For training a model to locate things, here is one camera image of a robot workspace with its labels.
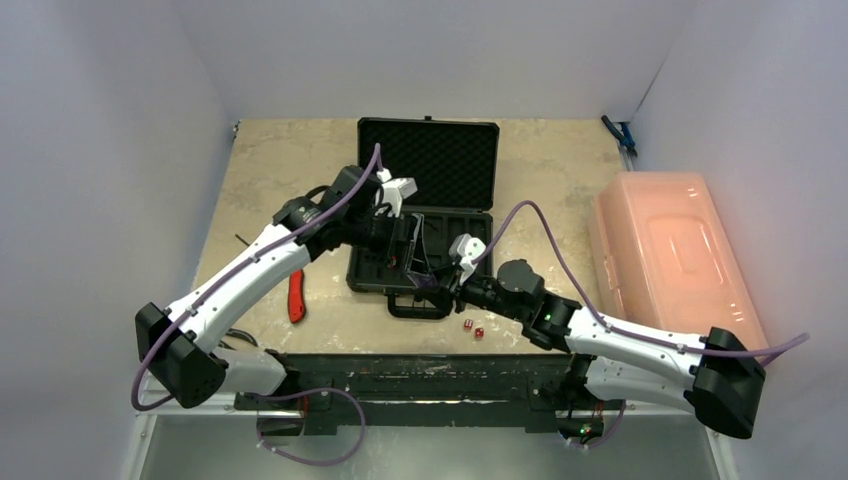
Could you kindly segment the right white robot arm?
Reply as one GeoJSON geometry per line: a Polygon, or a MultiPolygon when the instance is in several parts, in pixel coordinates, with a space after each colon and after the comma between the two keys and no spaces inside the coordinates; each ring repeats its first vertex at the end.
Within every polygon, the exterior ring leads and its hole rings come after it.
{"type": "Polygon", "coordinates": [[[450,266],[436,277],[440,303],[457,312],[472,305],[516,321],[531,344],[580,360],[561,381],[569,404],[653,403],[689,412],[720,434],[752,437],[766,372],[731,331],[685,334],[604,317],[547,290],[524,260],[503,264],[497,276],[450,266]]]}

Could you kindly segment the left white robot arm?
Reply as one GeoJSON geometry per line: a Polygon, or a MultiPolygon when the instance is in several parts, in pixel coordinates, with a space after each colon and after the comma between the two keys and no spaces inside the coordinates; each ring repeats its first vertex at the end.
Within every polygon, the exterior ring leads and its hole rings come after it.
{"type": "Polygon", "coordinates": [[[226,267],[166,308],[153,303],[135,317],[143,368],[168,399],[194,408],[216,393],[258,394],[272,408],[297,399],[298,382],[271,351],[234,351],[220,341],[250,308],[292,274],[342,244],[396,259],[401,206],[414,195],[412,178],[346,166],[334,182],[286,202],[260,235],[226,267]]]}

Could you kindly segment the purple poker chip stack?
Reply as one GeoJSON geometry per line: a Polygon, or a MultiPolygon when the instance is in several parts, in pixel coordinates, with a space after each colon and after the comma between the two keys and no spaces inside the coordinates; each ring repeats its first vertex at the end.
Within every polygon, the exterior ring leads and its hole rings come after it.
{"type": "Polygon", "coordinates": [[[433,273],[409,272],[407,276],[417,289],[431,289],[439,285],[439,280],[433,273]]]}

